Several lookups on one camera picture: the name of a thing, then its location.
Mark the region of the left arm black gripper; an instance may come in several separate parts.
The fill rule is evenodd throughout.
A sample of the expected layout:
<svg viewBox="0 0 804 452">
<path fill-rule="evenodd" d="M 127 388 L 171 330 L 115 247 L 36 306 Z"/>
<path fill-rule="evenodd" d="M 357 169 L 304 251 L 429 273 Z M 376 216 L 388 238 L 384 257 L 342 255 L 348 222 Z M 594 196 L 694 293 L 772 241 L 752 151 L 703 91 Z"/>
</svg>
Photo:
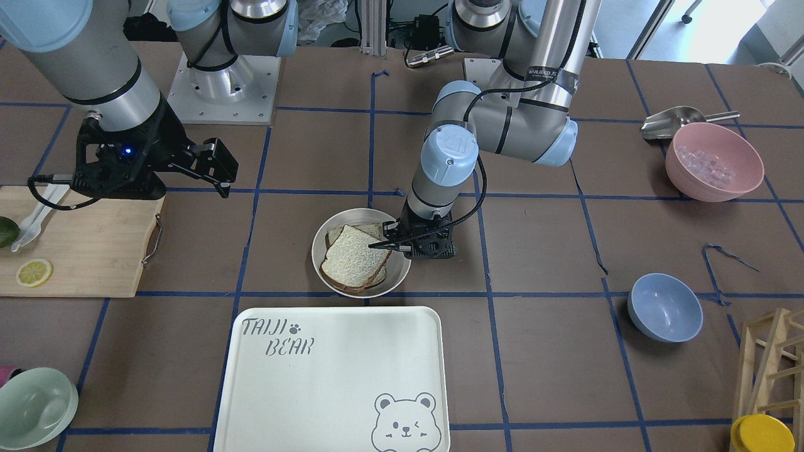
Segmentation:
<svg viewBox="0 0 804 452">
<path fill-rule="evenodd" d="M 385 241 L 369 244 L 370 249 L 402 252 L 411 260 L 417 259 L 451 259 L 457 254 L 453 242 L 453 228 L 434 232 L 453 220 L 451 213 L 444 217 L 419 217 L 416 212 L 404 210 L 399 218 L 382 223 L 382 235 Z"/>
</svg>

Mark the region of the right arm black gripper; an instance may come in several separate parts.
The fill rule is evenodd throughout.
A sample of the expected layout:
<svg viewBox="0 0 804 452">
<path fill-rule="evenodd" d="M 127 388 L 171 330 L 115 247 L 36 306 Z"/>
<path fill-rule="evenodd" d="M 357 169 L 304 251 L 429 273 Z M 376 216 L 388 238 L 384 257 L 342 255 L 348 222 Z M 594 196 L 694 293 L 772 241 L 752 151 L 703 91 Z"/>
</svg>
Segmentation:
<svg viewBox="0 0 804 452">
<path fill-rule="evenodd" d="M 175 112 L 165 100 L 146 120 L 126 131 L 106 131 L 103 115 L 92 109 L 77 136 L 77 159 L 72 174 L 29 177 L 28 189 L 38 202 L 35 184 L 66 184 L 72 191 L 97 202 L 101 198 L 159 200 L 166 185 L 158 172 L 181 173 L 203 180 L 222 198 L 229 197 L 236 182 L 238 160 L 217 137 L 198 145 L 190 140 Z"/>
</svg>

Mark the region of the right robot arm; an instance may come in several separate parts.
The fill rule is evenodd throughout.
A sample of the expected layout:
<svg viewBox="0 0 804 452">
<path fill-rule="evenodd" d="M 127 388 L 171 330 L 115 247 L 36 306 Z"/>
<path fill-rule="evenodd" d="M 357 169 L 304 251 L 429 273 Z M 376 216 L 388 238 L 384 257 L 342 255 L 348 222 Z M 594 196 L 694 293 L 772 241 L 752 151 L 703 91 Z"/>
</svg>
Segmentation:
<svg viewBox="0 0 804 452">
<path fill-rule="evenodd" d="M 86 113 L 77 135 L 71 174 L 35 175 L 37 183 L 63 184 L 87 197 L 159 200 L 160 172 L 181 173 L 229 197 L 239 164 L 219 138 L 196 144 L 124 34 L 123 1 L 3 1 L 2 36 L 23 52 L 72 105 Z"/>
</svg>

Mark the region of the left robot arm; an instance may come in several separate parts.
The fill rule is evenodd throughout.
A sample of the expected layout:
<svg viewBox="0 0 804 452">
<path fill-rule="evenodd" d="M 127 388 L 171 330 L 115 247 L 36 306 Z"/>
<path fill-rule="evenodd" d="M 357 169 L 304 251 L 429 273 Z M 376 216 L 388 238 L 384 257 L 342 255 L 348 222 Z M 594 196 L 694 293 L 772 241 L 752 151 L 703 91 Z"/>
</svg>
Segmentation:
<svg viewBox="0 0 804 452">
<path fill-rule="evenodd" d="M 483 87 L 455 80 L 440 89 L 416 172 L 397 220 L 374 249 L 408 259 L 455 255 L 460 186 L 486 170 L 482 152 L 562 166 L 579 127 L 569 107 L 579 87 L 599 1 L 451 1 L 448 45 L 499 60 Z"/>
</svg>

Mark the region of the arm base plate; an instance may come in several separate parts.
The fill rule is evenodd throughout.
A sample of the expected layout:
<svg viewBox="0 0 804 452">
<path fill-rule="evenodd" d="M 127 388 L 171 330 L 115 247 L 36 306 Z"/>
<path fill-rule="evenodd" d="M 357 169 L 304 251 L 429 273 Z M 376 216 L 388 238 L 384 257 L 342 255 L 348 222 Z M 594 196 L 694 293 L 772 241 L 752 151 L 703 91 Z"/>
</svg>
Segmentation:
<svg viewBox="0 0 804 452">
<path fill-rule="evenodd" d="M 229 68 L 205 72 L 179 60 L 166 95 L 185 125 L 270 126 L 283 59 L 241 55 Z"/>
<path fill-rule="evenodd" d="M 515 94 L 512 89 L 520 89 L 525 85 L 530 68 L 535 64 L 524 63 L 515 65 L 509 59 L 479 59 L 467 58 L 464 60 L 465 79 L 470 81 L 482 91 L 490 89 L 504 89 L 504 92 L 483 95 L 477 103 L 490 100 L 497 103 L 517 105 L 521 101 L 534 105 L 533 94 Z"/>
</svg>

